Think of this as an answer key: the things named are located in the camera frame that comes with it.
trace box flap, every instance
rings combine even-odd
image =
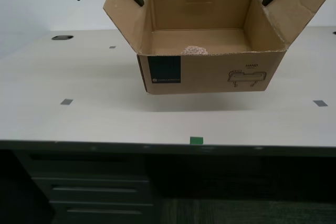
[[[264,11],[278,35],[290,46],[325,0],[273,0]]]
[[[134,0],[106,0],[103,9],[136,53],[141,51],[148,0],[139,6]]]

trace cardboard box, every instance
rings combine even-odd
[[[106,0],[151,94],[264,91],[325,0]],[[188,46],[208,55],[181,55]]]

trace product illustration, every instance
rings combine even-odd
[[[251,87],[253,87],[258,81],[264,81],[266,78],[266,72],[253,72],[244,73],[241,70],[234,70],[229,73],[228,82],[232,82],[236,87],[238,87],[239,82],[252,82]]]

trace desk drawer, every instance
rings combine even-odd
[[[16,151],[31,177],[139,179],[145,175],[137,154]]]
[[[52,201],[56,218],[62,224],[151,224],[153,206],[80,204]]]
[[[33,178],[50,200],[151,202],[148,180]]]

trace white table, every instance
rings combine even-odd
[[[335,30],[307,28],[265,92],[160,96],[117,30],[50,32],[0,60],[0,139],[336,147]]]

